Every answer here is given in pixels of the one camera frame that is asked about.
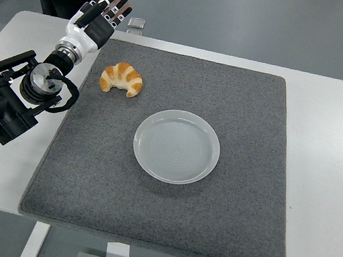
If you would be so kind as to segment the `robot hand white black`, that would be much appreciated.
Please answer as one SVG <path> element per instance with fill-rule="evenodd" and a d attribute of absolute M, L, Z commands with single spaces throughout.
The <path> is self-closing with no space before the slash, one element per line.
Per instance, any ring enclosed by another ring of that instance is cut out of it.
<path fill-rule="evenodd" d="M 110 39 L 132 12 L 129 0 L 90 0 L 80 7 L 66 26 L 66 35 L 55 49 L 72 55 L 74 62 L 96 52 Z"/>

